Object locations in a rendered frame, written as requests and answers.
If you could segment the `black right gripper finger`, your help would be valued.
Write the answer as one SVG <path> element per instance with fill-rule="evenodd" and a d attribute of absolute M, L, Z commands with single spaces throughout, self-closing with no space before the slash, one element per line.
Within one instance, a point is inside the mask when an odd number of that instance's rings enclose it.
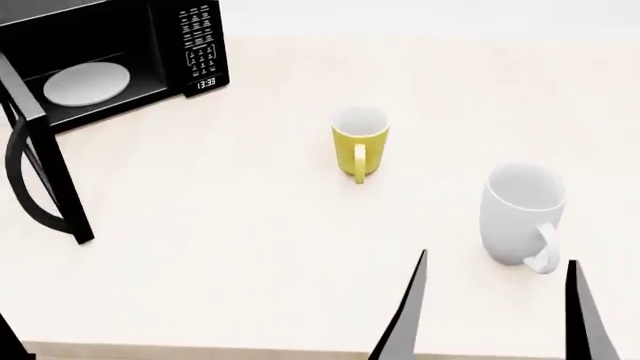
<path fill-rule="evenodd" d="M 569 260 L 565 281 L 565 360 L 621 360 L 578 260 Z"/>
<path fill-rule="evenodd" d="M 428 251 L 423 249 L 401 302 L 368 360 L 416 360 L 414 353 L 427 280 Z"/>

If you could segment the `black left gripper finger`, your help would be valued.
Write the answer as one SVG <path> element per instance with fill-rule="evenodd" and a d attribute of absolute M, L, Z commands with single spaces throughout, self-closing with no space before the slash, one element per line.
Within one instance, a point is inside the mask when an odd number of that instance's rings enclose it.
<path fill-rule="evenodd" d="M 26 350 L 2 314 L 0 314 L 0 360 L 36 360 L 36 355 Z"/>

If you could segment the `black microwave door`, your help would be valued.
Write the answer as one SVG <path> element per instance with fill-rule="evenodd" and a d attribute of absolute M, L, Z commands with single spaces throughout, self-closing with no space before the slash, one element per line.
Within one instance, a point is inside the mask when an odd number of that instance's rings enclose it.
<path fill-rule="evenodd" d="M 0 52 L 0 106 L 12 131 L 18 120 L 26 122 L 29 135 L 22 158 L 27 158 L 79 245 L 94 239 L 69 170 L 49 119 L 6 56 Z"/>

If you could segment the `black microwave oven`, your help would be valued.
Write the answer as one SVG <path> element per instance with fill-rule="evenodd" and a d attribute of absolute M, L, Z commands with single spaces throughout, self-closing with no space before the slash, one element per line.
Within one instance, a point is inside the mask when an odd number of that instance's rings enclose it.
<path fill-rule="evenodd" d="M 47 80 L 88 62 L 129 71 L 119 95 L 65 107 Z M 53 134 L 230 83 L 219 0 L 0 0 L 0 104 L 44 115 Z"/>

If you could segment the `white mug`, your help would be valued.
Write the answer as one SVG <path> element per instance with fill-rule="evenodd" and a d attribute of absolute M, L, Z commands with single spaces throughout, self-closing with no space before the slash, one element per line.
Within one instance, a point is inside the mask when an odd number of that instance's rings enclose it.
<path fill-rule="evenodd" d="M 480 203 L 479 229 L 489 256 L 505 266 L 528 266 L 547 275 L 560 263 L 557 227 L 566 205 L 560 176 L 545 167 L 509 163 L 489 173 Z"/>

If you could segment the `yellow mug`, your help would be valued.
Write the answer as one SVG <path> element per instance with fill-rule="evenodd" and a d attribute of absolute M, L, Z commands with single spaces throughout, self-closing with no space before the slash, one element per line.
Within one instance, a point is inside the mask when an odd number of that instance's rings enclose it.
<path fill-rule="evenodd" d="M 380 167 L 390 126 L 386 113 L 371 107 L 340 110 L 331 124 L 338 167 L 363 184 Z"/>

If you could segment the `white round turntable plate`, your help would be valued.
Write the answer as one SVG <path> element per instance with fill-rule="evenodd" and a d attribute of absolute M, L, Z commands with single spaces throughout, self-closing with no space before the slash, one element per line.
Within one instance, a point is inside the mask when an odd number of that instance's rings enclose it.
<path fill-rule="evenodd" d="M 113 62 L 87 62 L 54 74 L 43 87 L 45 98 L 64 107 L 100 104 L 121 94 L 131 74 Z"/>

